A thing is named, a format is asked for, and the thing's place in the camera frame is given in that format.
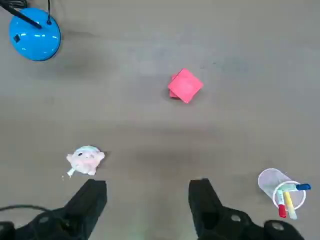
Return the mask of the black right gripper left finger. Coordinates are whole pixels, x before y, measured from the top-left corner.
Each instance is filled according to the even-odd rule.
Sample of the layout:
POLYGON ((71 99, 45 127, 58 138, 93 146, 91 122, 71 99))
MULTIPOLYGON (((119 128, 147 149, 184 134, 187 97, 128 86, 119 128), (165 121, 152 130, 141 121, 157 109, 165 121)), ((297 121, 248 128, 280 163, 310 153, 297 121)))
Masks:
POLYGON ((41 211, 26 225, 16 228, 11 221, 0 222, 2 240, 87 240, 107 204, 107 183, 87 180, 65 206, 48 209, 38 205, 16 204, 1 211, 32 209, 41 211))

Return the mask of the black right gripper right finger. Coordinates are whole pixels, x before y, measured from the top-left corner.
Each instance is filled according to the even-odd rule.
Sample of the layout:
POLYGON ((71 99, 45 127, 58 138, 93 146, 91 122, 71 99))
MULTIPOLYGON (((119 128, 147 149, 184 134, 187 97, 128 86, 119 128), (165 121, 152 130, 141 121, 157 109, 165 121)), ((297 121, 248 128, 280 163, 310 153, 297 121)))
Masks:
POLYGON ((243 211, 223 206, 207 178, 189 182, 188 202, 199 240, 302 240, 291 224, 267 220, 255 224, 243 211))

